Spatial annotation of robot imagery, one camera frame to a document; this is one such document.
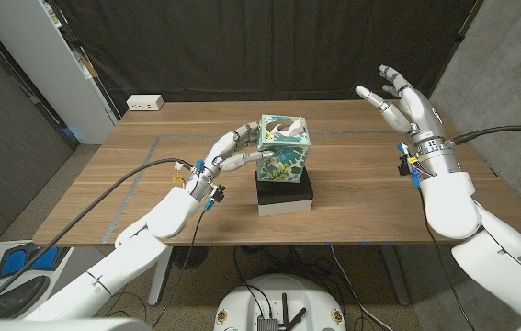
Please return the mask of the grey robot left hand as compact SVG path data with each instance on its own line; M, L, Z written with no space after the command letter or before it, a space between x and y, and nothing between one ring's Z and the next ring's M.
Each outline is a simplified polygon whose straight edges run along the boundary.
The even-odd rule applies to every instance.
M245 147L256 146L258 122L246 123L234 131L225 133L215 142L208 154L196 162L186 179L185 190L197 201L213 191L212 181L221 172L231 172L247 163L272 157L272 151L239 153Z

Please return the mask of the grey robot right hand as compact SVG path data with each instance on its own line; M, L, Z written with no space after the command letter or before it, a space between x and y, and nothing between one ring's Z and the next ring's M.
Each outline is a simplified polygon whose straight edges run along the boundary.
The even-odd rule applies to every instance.
M394 131L406 135L427 173L434 176L459 172L443 122L429 100L395 69L381 65L379 74L391 82L383 90L400 99L399 107L363 86L356 86L356 93L377 108Z

